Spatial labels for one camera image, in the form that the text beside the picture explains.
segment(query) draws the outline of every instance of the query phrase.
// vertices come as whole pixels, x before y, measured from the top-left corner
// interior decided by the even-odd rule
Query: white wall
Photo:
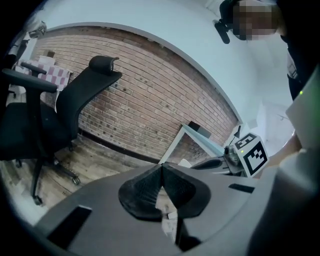
[[[258,95],[264,102],[289,107],[292,98],[287,78],[288,46],[275,34],[248,43],[258,67]]]
[[[286,107],[269,102],[264,105],[267,120],[265,146],[269,156],[272,156],[286,144],[295,129],[286,115]]]
[[[267,112],[266,107],[262,103],[259,105],[256,127],[252,128],[250,132],[259,135],[265,144],[267,139]]]
[[[243,122],[257,115],[257,70],[246,42],[224,44],[215,15],[190,0],[64,0],[49,2],[48,29],[97,25],[146,36],[197,68],[226,98]]]
[[[29,40],[25,51],[21,55],[21,58],[20,58],[21,60],[30,60],[32,52],[33,52],[33,50],[34,50],[34,48],[36,46],[37,40],[38,40],[37,38],[33,38],[33,39]]]

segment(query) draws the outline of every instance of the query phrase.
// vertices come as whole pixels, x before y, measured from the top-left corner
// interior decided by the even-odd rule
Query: brick wall
[[[32,58],[55,52],[56,65],[73,72],[72,81],[92,57],[119,57],[122,78],[94,98],[82,111],[79,127],[128,150],[160,159],[181,123],[194,121],[222,145],[237,118],[225,99],[189,63],[145,37],[118,29],[70,27],[48,32]],[[52,104],[55,95],[42,99]],[[184,139],[171,160],[193,163],[206,157],[192,139]]]

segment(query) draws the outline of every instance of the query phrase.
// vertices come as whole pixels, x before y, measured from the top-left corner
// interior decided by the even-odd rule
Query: chair headrest
[[[119,58],[112,58],[108,56],[95,56],[90,60],[89,67],[97,73],[110,75],[114,70],[114,61],[116,60],[119,60]]]

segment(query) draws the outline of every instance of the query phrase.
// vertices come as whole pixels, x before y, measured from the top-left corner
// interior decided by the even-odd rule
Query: chair seat
[[[55,110],[41,104],[45,149],[49,154],[68,146],[70,134]],[[30,129],[27,104],[10,103],[0,124],[0,160],[38,158],[39,150]]]

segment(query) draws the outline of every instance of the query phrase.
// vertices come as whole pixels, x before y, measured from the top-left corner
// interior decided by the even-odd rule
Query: table
[[[169,156],[175,150],[184,134],[189,135],[191,139],[193,139],[194,142],[197,143],[210,157],[220,157],[224,155],[224,148],[222,146],[206,138],[205,136],[201,135],[200,133],[196,132],[194,129],[183,123],[180,131],[174,138],[167,151],[164,153],[159,164],[163,164],[168,160]]]

